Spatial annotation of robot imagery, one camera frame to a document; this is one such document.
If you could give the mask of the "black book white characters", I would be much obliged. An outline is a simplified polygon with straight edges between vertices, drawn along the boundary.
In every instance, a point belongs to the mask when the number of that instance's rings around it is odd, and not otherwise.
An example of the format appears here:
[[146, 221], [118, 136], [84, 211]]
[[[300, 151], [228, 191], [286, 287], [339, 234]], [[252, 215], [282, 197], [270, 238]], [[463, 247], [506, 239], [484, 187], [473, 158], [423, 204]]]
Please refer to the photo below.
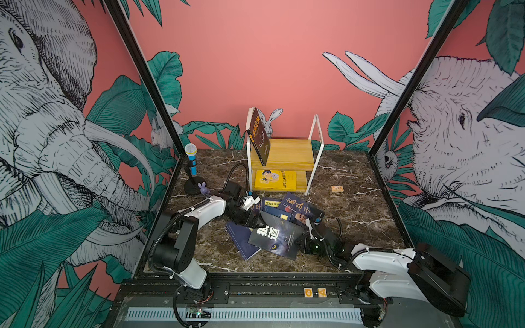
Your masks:
[[260, 218], [265, 226], [254, 228], [248, 243], [272, 254], [296, 260], [298, 240], [303, 237], [303, 228], [265, 212], [260, 212]]

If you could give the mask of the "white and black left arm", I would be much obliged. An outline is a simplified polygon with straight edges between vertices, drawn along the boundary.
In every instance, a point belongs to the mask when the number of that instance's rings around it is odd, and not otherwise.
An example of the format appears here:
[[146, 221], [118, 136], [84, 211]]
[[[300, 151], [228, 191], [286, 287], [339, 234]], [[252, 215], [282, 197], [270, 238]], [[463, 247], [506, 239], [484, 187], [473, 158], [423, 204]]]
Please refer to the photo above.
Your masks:
[[260, 202], [259, 197], [251, 195], [236, 200], [218, 194], [179, 212], [163, 212], [168, 223], [151, 243], [147, 257], [149, 269], [175, 279], [184, 287], [200, 290], [205, 285], [207, 272], [194, 259], [199, 229], [224, 215], [237, 225], [261, 228], [264, 220], [252, 210]]

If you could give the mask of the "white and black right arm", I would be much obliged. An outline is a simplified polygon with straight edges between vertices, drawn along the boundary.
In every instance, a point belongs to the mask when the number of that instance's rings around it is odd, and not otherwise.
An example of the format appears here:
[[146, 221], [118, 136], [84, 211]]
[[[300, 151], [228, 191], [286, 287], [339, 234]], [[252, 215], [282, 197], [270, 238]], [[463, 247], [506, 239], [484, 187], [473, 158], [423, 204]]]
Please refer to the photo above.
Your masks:
[[466, 314], [470, 274], [427, 243], [407, 249], [373, 247], [342, 241], [328, 227], [315, 224], [294, 244], [305, 254], [327, 258], [339, 271], [358, 269], [359, 278], [346, 291], [362, 303], [415, 299], [452, 317]]

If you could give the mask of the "small blue book yellow label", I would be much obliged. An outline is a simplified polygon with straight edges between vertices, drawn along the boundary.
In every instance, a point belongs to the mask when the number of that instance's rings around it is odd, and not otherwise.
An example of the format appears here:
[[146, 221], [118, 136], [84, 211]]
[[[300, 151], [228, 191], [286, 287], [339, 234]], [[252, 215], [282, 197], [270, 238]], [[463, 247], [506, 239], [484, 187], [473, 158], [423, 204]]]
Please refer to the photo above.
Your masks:
[[264, 198], [261, 202], [262, 211], [275, 217], [279, 217], [280, 219], [288, 220], [290, 217], [289, 213], [278, 208], [280, 206], [280, 202], [281, 201], [277, 199]]

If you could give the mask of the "purple portrait book right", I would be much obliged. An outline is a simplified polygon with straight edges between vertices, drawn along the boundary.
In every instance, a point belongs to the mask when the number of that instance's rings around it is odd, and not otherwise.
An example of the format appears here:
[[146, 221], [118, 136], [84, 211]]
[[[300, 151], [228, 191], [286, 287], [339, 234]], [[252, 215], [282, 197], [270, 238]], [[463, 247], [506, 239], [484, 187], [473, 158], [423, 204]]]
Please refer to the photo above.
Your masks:
[[325, 217], [322, 210], [291, 192], [284, 196], [278, 209], [289, 213], [291, 215], [290, 221], [302, 228], [307, 228], [307, 222], [319, 224]]

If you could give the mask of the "yellow book on shelf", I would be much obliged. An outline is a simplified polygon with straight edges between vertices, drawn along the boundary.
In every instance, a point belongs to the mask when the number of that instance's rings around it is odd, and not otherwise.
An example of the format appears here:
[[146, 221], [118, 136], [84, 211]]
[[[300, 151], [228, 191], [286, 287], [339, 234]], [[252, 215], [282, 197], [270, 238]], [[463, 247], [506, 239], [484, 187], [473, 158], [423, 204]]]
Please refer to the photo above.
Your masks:
[[284, 170], [258, 170], [254, 178], [254, 188], [264, 191], [296, 191], [297, 173]]

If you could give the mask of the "small purple rabbit figure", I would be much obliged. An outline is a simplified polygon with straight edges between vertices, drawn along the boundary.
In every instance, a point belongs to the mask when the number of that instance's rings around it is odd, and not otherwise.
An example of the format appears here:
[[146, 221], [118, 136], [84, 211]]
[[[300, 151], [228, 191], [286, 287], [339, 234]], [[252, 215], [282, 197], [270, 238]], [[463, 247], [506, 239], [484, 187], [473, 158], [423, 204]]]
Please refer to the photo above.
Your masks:
[[210, 189], [208, 188], [206, 182], [198, 183], [198, 187], [199, 187], [200, 193], [201, 193], [205, 198], [209, 198], [209, 197], [211, 196], [211, 191], [210, 191]]

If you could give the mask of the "white wooden two-tier shelf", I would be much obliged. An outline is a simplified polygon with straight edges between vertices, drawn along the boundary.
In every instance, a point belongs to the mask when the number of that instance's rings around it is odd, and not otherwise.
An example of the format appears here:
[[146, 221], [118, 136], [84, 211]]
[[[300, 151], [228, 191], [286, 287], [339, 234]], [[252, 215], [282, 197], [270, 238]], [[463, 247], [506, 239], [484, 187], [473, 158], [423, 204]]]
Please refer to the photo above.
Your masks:
[[[317, 156], [314, 156], [313, 150], [313, 133], [315, 130], [318, 131], [320, 142]], [[276, 169], [277, 171], [284, 170], [295, 172], [297, 174], [296, 192], [308, 195], [321, 155], [325, 148], [319, 116], [317, 114], [314, 115], [310, 133], [306, 139], [268, 138], [267, 140], [270, 143], [270, 146], [265, 165], [261, 163], [257, 153], [257, 147], [254, 146], [255, 140], [256, 138], [248, 132], [246, 151], [249, 190], [257, 190], [255, 176], [258, 171], [263, 171], [264, 169]]]

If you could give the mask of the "black microphone stand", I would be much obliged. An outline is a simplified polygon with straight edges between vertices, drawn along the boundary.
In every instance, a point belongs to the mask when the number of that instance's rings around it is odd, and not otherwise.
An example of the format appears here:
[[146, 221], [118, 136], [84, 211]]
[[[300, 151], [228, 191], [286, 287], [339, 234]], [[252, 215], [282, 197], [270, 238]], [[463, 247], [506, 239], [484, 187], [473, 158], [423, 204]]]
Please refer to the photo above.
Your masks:
[[200, 176], [191, 176], [191, 174], [189, 173], [189, 170], [187, 168], [187, 164], [185, 165], [185, 172], [188, 175], [188, 179], [186, 180], [186, 182], [184, 184], [184, 192], [187, 195], [199, 195], [199, 194], [201, 194], [200, 190], [199, 190], [199, 187], [198, 187], [198, 183], [206, 182], [206, 180], [203, 179]]

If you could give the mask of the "dark brown leaning book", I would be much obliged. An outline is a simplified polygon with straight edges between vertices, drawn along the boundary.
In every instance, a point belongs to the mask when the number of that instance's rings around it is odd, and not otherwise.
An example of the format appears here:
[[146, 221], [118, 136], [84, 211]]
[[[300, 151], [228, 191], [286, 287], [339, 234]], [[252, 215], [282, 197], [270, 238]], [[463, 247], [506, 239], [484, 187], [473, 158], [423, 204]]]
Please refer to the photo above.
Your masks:
[[267, 165], [271, 142], [256, 107], [248, 109], [246, 131], [262, 166]]

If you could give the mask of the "blue toy microphone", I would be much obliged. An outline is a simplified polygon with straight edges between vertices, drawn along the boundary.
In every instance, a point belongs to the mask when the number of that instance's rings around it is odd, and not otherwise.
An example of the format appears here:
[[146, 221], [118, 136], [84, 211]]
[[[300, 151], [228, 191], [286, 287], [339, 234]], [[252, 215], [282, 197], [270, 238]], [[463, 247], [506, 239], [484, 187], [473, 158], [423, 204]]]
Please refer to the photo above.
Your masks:
[[185, 153], [187, 155], [187, 168], [189, 170], [189, 173], [191, 176], [197, 176], [197, 170], [196, 170], [196, 155], [198, 152], [198, 148], [193, 143], [188, 143], [185, 146]]

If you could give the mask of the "black front rail base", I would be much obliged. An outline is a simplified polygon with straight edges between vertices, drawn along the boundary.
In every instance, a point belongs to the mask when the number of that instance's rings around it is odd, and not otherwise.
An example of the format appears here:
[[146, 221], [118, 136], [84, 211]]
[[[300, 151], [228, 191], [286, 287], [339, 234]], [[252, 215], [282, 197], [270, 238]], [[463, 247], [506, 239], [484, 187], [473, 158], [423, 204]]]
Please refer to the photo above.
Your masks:
[[357, 274], [214, 273], [211, 297], [160, 277], [126, 281], [106, 327], [459, 327], [424, 301], [359, 300]]

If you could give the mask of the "left black frame post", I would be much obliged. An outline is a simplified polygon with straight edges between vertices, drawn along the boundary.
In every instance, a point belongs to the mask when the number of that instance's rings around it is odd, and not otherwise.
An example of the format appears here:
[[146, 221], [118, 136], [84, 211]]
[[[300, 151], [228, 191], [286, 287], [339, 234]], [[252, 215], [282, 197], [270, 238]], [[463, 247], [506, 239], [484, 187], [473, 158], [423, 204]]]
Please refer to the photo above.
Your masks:
[[125, 12], [123, 11], [122, 4], [120, 1], [115, 0], [105, 0], [104, 4], [131, 56], [131, 59], [133, 60], [135, 68], [137, 68], [139, 72], [141, 80], [144, 82], [144, 85], [146, 86], [146, 89], [152, 98], [155, 109], [158, 111], [162, 121], [165, 124], [165, 128], [167, 129], [167, 132], [170, 136], [176, 154], [179, 157], [185, 157], [183, 143], [180, 140], [179, 134], [174, 128], [172, 118], [169, 115], [166, 107], [166, 103], [164, 102], [158, 85], [154, 80], [148, 63], [144, 58], [142, 49], [140, 49], [128, 19], [124, 15]]

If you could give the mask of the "black frame post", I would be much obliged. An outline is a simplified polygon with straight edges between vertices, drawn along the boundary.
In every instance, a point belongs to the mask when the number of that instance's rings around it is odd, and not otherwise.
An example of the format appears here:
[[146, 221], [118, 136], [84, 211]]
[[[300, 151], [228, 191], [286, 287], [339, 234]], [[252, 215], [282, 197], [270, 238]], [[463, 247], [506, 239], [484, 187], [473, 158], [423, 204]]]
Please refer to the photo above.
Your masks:
[[448, 35], [453, 30], [460, 15], [465, 10], [468, 4], [468, 0], [451, 1], [451, 3], [449, 4], [447, 10], [444, 13], [443, 18], [440, 21], [440, 24], [437, 26], [435, 34], [432, 36], [428, 47], [426, 48], [423, 56], [421, 57], [421, 60], [419, 61], [417, 67], [414, 69], [412, 77], [410, 78], [407, 86], [400, 95], [399, 100], [396, 102], [394, 109], [388, 116], [388, 120], [386, 121], [383, 129], [381, 130], [379, 137], [369, 150], [368, 155], [370, 157], [374, 157], [378, 153], [380, 146], [386, 140], [389, 132], [394, 127], [403, 110], [407, 107], [408, 101], [415, 93], [419, 83], [421, 82], [422, 78], [425, 76], [430, 65], [432, 64], [433, 59], [437, 56], [438, 52], [442, 48], [442, 45], [447, 40]]
[[144, 85], [146, 86], [146, 89], [152, 98], [155, 109], [158, 111], [162, 121], [165, 124], [165, 128], [167, 129], [167, 132], [170, 136], [176, 154], [179, 157], [185, 157], [183, 143], [180, 140], [179, 134], [174, 128], [172, 118], [169, 115], [166, 107], [166, 103], [164, 102], [158, 85], [154, 80], [148, 63], [144, 58], [142, 49], [140, 49], [128, 19], [124, 15], [125, 12], [123, 11], [122, 4], [120, 1], [115, 0], [105, 0], [104, 4], [131, 56], [131, 59], [133, 60], [135, 68], [137, 68], [139, 72], [141, 80], [144, 82]]

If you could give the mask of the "right black frame post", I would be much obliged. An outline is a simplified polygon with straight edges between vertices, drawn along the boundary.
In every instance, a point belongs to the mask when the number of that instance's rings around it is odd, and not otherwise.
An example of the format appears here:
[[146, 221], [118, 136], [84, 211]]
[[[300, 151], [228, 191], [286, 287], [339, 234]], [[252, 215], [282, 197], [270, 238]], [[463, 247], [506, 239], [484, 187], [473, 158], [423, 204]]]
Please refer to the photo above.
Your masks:
[[440, 24], [437, 26], [435, 34], [432, 36], [428, 47], [426, 48], [423, 56], [421, 57], [421, 60], [419, 61], [417, 67], [414, 69], [412, 77], [410, 78], [407, 86], [400, 95], [399, 100], [396, 102], [394, 109], [388, 116], [388, 120], [386, 121], [383, 129], [381, 130], [379, 137], [369, 150], [368, 155], [370, 157], [374, 157], [378, 153], [380, 146], [386, 140], [389, 132], [394, 127], [403, 110], [407, 107], [408, 101], [415, 93], [419, 83], [421, 82], [422, 78], [425, 76], [430, 65], [432, 64], [433, 59], [437, 56], [438, 52], [442, 48], [442, 45], [447, 40], [448, 35], [453, 30], [460, 15], [465, 10], [468, 4], [468, 0], [451, 1], [451, 3], [449, 4], [447, 10], [444, 13], [443, 18], [440, 21]]

